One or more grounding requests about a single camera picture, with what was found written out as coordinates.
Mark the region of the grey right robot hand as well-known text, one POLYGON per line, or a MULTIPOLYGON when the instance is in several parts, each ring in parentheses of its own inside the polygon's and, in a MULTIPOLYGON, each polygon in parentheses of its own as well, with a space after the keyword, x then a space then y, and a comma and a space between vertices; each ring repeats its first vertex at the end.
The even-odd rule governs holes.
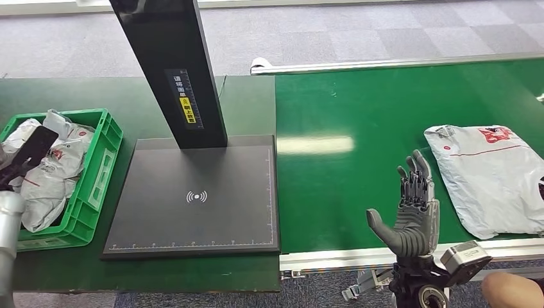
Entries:
POLYGON ((368 209, 366 218, 374 234, 398 257, 431 255, 438 245, 439 200, 427 159, 420 150, 406 157, 409 170, 396 168, 400 176, 400 199, 392 227, 378 210, 368 209))

